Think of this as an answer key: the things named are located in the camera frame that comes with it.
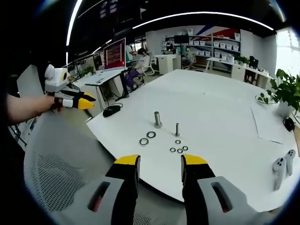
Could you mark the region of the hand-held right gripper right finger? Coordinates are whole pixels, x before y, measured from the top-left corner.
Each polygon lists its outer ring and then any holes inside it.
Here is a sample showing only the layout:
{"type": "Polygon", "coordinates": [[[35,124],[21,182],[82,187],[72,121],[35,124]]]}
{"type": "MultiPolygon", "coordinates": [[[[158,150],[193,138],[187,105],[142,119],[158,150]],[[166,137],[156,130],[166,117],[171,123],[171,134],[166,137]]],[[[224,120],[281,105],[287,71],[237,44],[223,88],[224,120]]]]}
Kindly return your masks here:
{"type": "Polygon", "coordinates": [[[187,224],[267,224],[267,213],[253,209],[246,195],[223,176],[215,176],[203,158],[183,154],[181,179],[187,224]]]}

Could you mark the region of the person's left hand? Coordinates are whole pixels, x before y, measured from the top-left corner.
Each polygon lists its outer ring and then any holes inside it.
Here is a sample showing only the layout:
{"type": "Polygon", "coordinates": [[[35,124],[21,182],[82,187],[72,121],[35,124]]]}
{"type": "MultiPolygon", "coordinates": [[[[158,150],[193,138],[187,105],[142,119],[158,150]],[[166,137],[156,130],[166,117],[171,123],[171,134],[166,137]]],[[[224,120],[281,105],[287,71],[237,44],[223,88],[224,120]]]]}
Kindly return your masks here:
{"type": "Polygon", "coordinates": [[[63,109],[62,98],[44,95],[39,100],[39,113],[45,113],[47,111],[61,112],[63,109]]]}

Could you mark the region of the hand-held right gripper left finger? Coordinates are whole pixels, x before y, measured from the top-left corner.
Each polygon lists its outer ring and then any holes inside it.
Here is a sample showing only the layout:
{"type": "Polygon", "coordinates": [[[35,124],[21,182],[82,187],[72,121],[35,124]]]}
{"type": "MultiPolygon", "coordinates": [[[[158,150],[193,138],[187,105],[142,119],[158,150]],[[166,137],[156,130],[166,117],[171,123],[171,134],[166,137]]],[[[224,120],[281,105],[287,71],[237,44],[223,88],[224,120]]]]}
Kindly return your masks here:
{"type": "Polygon", "coordinates": [[[73,203],[55,213],[59,225],[131,225],[138,197],[141,157],[115,160],[106,175],[79,189],[73,203]]]}

